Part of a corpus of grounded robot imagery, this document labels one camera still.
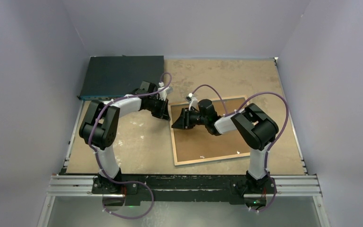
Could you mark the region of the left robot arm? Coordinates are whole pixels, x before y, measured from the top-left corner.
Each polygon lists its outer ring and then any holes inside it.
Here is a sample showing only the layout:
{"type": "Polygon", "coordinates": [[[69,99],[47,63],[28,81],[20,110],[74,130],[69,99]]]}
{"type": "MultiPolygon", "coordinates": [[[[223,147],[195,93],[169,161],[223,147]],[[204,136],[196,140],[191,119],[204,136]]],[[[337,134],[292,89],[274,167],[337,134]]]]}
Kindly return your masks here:
{"type": "Polygon", "coordinates": [[[130,113],[147,110],[153,117],[169,121],[167,95],[171,92],[172,88],[163,82],[156,85],[143,81],[139,88],[123,97],[90,102],[79,128],[79,136],[93,150],[98,173],[106,178],[104,188],[109,193],[117,193],[122,187],[121,171],[112,147],[119,119],[130,113]]]}

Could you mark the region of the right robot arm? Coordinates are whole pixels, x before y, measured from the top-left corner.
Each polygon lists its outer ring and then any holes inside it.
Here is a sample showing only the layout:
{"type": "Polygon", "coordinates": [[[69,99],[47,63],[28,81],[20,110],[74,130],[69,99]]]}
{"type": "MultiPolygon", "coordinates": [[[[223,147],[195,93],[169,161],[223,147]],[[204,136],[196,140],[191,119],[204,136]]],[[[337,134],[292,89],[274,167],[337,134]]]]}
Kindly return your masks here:
{"type": "Polygon", "coordinates": [[[171,125],[177,130],[191,130],[197,125],[206,128],[209,134],[221,136],[237,130],[246,144],[251,148],[251,162],[248,169],[247,188],[251,192],[259,192],[265,186],[267,175],[268,151],[277,139],[278,125],[256,104],[252,103],[243,110],[235,110],[231,115],[220,116],[215,111],[213,102],[203,99],[192,106],[181,110],[180,116],[171,125]]]}

